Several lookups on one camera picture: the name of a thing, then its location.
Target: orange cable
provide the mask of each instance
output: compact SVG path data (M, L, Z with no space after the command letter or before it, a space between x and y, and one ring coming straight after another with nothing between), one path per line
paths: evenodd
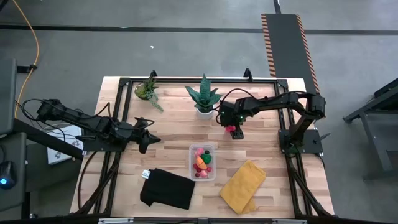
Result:
M22 9L19 7L19 5L18 5L18 3L16 2L16 0L12 0L12 1L14 2L15 6L17 6L19 12L20 12L20 13L22 14L22 16L24 17L24 19L25 19L27 25L29 26L30 30L31 30L32 33L33 33L33 36L35 37L37 53L36 53L35 62L34 62L33 64L34 64L34 65L37 65L37 60L39 59L39 53L40 53L40 46L39 46L39 41L37 40L37 37L36 37L36 33L35 33L35 31L33 30L32 26L30 25L29 20L26 18L24 12L23 12ZM22 94L23 94L23 92L24 92L25 84L27 83L28 79L29 79L30 76L32 75L33 70L34 70L33 68L30 69L30 72L29 72L28 76L26 77L26 79L25 79L25 81L24 81L24 84L22 85L22 88L21 88L21 90L20 90L20 92L19 92L19 96L18 96L18 100L17 100L18 103L19 103L20 100L21 100L21 96L22 96ZM16 107L15 107L15 113L14 113L15 118L17 118L17 112L18 112L18 105L16 105Z

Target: black cloth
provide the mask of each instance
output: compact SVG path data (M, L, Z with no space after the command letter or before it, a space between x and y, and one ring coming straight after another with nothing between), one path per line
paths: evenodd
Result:
M149 170L140 194L141 202L151 206L154 202L189 209L195 182L162 169Z

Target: concrete floor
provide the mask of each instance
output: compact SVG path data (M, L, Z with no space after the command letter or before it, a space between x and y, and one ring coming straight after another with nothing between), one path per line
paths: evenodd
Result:
M272 0L19 0L33 24L138 27L261 28L261 13L274 13ZM282 13L300 14L306 29L397 30L394 0L280 0ZM23 22L12 2L0 22ZM39 69L23 99L58 98L72 108L93 113L106 75L268 77L262 34L163 32L37 32ZM335 213L345 218L398 222L398 182L363 182L379 169L362 124L342 117L397 77L396 36L307 36L326 116L317 123L323 141L326 175ZM32 63L30 31L0 31L0 58ZM21 85L24 75L18 75ZM30 105L34 111L37 105ZM32 211L40 216L67 214L76 180L36 193ZM6 212L3 219L13 212Z

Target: white pot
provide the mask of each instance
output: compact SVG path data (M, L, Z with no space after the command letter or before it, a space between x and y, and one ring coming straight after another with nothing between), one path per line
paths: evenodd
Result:
M211 118L213 118L213 113L214 113L213 110L210 111L209 113L202 113L202 112L199 111L198 108L196 108L196 109L197 109L197 116L198 116L199 119L211 119Z

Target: orange and black striped tape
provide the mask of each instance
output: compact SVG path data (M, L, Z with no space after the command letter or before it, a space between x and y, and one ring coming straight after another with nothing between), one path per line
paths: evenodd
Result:
M261 14L261 23L262 23L262 32L264 33L264 40L266 41L269 74L272 77L276 77L274 57L272 56L271 40L269 38L267 17L265 14Z
M310 50L308 49L308 44L307 44L307 38L305 38L305 34L304 34L303 23L301 21L300 16L299 15L296 15L296 16L297 16L298 26L300 27L300 31L301 31L301 37L303 38L305 52L307 53L307 59L308 59L308 64L309 64L310 70L311 70L313 84L315 85L315 90L317 91L317 93L319 93L318 80L317 80L317 76L315 75L315 71L313 69Z

